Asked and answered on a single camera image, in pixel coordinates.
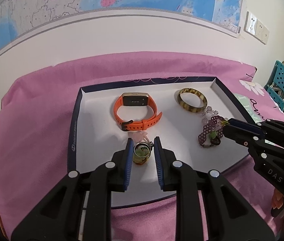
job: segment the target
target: flower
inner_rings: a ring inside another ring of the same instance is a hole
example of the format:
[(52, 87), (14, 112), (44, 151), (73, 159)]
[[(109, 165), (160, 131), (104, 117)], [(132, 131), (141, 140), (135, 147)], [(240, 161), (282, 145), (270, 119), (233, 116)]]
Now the flower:
[(255, 94), (257, 95), (262, 95), (264, 96), (264, 91), (263, 91), (263, 87), (258, 84), (258, 83), (252, 83), (252, 82), (246, 82), (243, 80), (239, 80), (240, 83), (249, 91), (253, 91)]

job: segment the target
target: watch strap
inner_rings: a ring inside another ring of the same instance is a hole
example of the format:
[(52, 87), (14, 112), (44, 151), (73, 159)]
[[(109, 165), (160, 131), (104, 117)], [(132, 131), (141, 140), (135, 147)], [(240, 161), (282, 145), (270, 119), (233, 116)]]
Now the watch strap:
[(117, 111), (118, 109), (123, 106), (123, 97), (120, 96), (117, 101), (115, 102), (114, 105), (114, 117), (115, 120), (117, 122), (117, 124), (121, 127), (121, 129), (123, 131), (138, 131), (138, 130), (146, 130), (149, 127), (152, 127), (153, 125), (155, 125), (156, 123), (159, 122), (159, 120), (162, 117), (162, 112), (160, 112), (157, 115), (157, 107), (156, 104), (154, 102), (154, 100), (149, 96), (148, 97), (148, 102), (147, 105), (149, 105), (152, 110), (153, 110), (153, 115), (152, 117), (150, 117), (149, 119), (143, 119), (142, 121), (127, 121), (125, 122), (124, 120), (122, 120), (118, 115), (117, 115)]

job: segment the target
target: orange smartwatch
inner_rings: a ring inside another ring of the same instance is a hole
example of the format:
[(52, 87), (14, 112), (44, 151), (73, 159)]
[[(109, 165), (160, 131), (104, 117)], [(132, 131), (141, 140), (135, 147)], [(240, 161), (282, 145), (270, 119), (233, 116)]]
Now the orange smartwatch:
[[(117, 111), (121, 106), (147, 106), (149, 105), (153, 110), (153, 116), (149, 119), (143, 119), (142, 121), (127, 121), (122, 120), (118, 115)], [(162, 117), (160, 112), (157, 115), (157, 107), (154, 100), (150, 97), (148, 93), (141, 92), (129, 92), (123, 93), (115, 102), (114, 105), (114, 117), (117, 124), (120, 125), (123, 131), (136, 131), (136, 130), (146, 130), (147, 128), (152, 127)]]

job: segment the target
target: power outlet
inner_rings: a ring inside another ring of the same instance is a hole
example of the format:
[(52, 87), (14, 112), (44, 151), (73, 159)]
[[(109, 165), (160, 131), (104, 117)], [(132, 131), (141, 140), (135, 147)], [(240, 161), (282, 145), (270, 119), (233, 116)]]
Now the power outlet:
[(268, 40), (269, 40), (269, 34), (270, 34), (270, 31), (264, 27), (263, 28), (263, 33), (262, 33), (262, 43), (264, 44), (267, 44), (268, 43)]
[(254, 14), (247, 12), (247, 21), (246, 21), (246, 32), (255, 35), (255, 31), (257, 30), (258, 19), (254, 16)]
[(258, 40), (260, 40), (260, 41), (262, 41), (263, 30), (264, 30), (264, 25), (262, 24), (262, 22), (260, 22), (260, 21), (258, 20), (258, 22), (257, 22), (257, 29), (256, 29), (256, 31), (255, 31), (255, 37), (256, 37)]

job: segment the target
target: pink fabric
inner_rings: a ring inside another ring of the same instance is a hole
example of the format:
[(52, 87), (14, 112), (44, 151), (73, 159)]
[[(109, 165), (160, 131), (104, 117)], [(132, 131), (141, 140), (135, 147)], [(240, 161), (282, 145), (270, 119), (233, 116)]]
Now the pink fabric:
[[(140, 52), (111, 54), (65, 62), (15, 81), (0, 112), (0, 216), (10, 238), (14, 228), (67, 172), (72, 111), (81, 86), (113, 81), (173, 76), (218, 76), (232, 92), (256, 97), (239, 79), (251, 81), (252, 66), (216, 57)], [(259, 111), (284, 120), (266, 96)], [(227, 178), (278, 231), (270, 217), (273, 187), (253, 171), (247, 158)], [(175, 201), (112, 212), (115, 237), (123, 240), (174, 240)]]

